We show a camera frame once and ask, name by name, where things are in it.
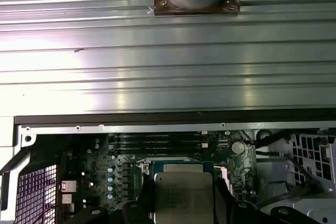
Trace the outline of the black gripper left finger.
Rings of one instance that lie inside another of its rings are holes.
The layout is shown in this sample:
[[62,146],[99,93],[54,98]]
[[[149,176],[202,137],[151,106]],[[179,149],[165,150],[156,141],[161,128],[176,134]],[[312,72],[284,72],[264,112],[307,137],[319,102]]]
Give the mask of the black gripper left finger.
[[119,209],[102,217],[89,217],[86,223],[154,223],[149,215],[154,212],[155,182],[146,178],[137,200],[126,201]]

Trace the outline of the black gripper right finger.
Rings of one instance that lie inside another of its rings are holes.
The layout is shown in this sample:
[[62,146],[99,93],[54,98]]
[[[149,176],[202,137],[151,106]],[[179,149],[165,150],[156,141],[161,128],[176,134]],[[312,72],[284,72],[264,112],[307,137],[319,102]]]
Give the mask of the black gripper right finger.
[[224,179],[218,179],[214,183],[214,209],[216,223],[317,223],[314,219],[293,208],[275,207],[271,210],[271,214],[266,214],[247,202],[236,201],[228,190]]

